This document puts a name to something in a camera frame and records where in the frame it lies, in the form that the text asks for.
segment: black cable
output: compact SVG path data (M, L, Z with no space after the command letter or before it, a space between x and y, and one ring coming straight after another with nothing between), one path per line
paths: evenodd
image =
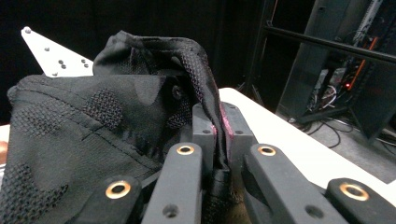
M396 144L396 137L393 135L390 135L388 133L381 133L378 138L381 138L382 140L389 141L392 144Z
M385 148L388 152L390 152L391 154L393 154L393 155L396 156L396 153L392 152L392 150L390 150L390 148L387 147L387 144L386 144L386 143L384 143L384 142L381 142L381 143L382 143L382 145L384 146L384 148Z
M317 131L319 131L319 129L321 129L321 127L323 127L324 123L321 123L314 131L312 131L311 133L307 133L308 135L311 135Z
M306 132L308 132L311 129L312 123L313 122L306 123L304 126L299 127L298 129L300 129L300 131L306 133Z
M338 132L341 132L341 133L352 133L353 132L353 130L354 130L354 128L353 128L353 126L352 125L349 125L349 124L344 124L344 125L346 125L346 126L349 126L350 127L350 129L349 130L341 130L341 129L337 129L337 128L334 128L333 126L331 126L330 124L328 124L328 123L326 123L326 125L327 126L329 126L330 128L333 128L333 129L335 129L336 131L338 131Z
M336 143L335 145L332 145L332 146L328 147L328 148L334 148L334 147L337 147L338 145L340 145L340 144L341 144L341 136L340 136L340 134L337 132L337 130L335 130L332 126L330 126L330 125L327 124L326 122L322 122L322 124L326 125L326 126L329 127L330 129L332 129L332 130L334 131L334 133L337 135L337 138L338 138L337 143Z

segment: black garment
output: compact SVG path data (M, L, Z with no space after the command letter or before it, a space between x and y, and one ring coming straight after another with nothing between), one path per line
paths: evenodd
M217 129L215 167L228 171L219 93L197 43L119 32L93 73L30 76L8 92L0 223L72 222L101 181L159 171L197 102Z

